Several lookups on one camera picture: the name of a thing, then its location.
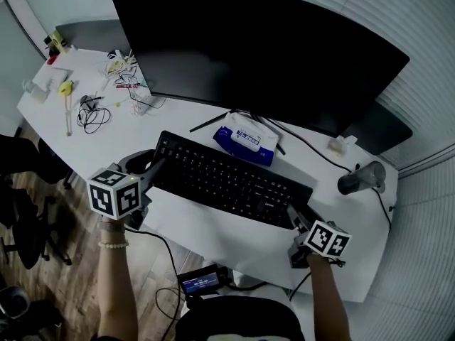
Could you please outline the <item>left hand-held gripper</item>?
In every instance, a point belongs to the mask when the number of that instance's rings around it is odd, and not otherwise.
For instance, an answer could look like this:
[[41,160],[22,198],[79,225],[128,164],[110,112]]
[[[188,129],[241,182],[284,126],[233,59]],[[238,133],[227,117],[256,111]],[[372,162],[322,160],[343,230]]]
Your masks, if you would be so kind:
[[92,211],[139,230],[151,204],[146,193],[166,161],[154,163],[154,154],[154,149],[133,153],[90,176],[87,192]]

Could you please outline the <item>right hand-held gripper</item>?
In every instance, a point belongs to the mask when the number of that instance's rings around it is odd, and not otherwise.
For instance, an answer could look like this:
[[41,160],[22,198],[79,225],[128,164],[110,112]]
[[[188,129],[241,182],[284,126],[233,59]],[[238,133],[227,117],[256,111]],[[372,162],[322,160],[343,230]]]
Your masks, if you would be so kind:
[[294,229],[300,233],[294,238],[288,250],[289,262],[293,269],[307,269],[307,256],[318,254],[329,261],[335,261],[341,266],[343,256],[352,235],[335,225],[334,222],[316,220],[310,229],[310,222],[293,205],[287,206],[287,214]]

